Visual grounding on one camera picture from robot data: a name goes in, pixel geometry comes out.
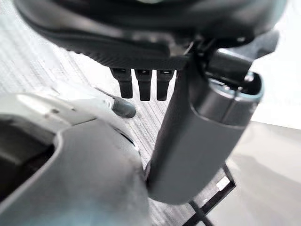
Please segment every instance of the gray wooden floor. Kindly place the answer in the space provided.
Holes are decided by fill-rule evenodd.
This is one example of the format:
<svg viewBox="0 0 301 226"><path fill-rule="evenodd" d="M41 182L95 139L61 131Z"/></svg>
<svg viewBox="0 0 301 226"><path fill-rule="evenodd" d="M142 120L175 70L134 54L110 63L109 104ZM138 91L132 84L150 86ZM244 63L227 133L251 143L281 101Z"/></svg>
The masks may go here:
<svg viewBox="0 0 301 226"><path fill-rule="evenodd" d="M296 10L296 5L300 3L294 2L295 5L290 5L288 9L288 16L278 25L287 34L284 38L282 36L279 52L264 57L253 67L263 74L268 84L264 99L266 103L301 105L300 98L296 98L301 97L301 76L299 63L296 61L300 52L300 46L296 44L300 42L301 33L294 32L295 27L299 26L298 22L289 23L292 21L291 15L300 14L300 10ZM168 105L168 101L156 101L156 77L153 78L151 101L140 102L138 84L133 76L134 98L130 102L135 104L137 115L125 121L141 149L144 165L150 159ZM111 94L120 95L118 83L108 68L86 56L67 52L46 41L21 20L11 0L0 0L0 93L30 91L50 85L56 80L97 85ZM173 86L174 80L171 82L168 99ZM200 204L211 198L217 189L216 181L220 178L221 175L218 175L208 189L197 197ZM187 205L168 206L150 201L150 206L153 225L182 225L194 213Z"/></svg>

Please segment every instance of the gray plastic part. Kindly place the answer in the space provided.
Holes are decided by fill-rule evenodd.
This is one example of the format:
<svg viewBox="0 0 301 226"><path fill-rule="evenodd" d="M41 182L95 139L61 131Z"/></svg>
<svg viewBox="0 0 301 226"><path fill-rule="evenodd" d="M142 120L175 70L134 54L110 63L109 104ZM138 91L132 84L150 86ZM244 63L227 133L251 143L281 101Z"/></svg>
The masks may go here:
<svg viewBox="0 0 301 226"><path fill-rule="evenodd" d="M248 125L261 85L254 95L218 89L194 62L179 72L147 167L150 198L184 204L210 182Z"/></svg>
<svg viewBox="0 0 301 226"><path fill-rule="evenodd" d="M150 225L139 153L117 130L89 121L59 132L55 146L0 204L0 225Z"/></svg>
<svg viewBox="0 0 301 226"><path fill-rule="evenodd" d="M32 93L0 96L0 115L23 118L52 133L96 118L58 98Z"/></svg>

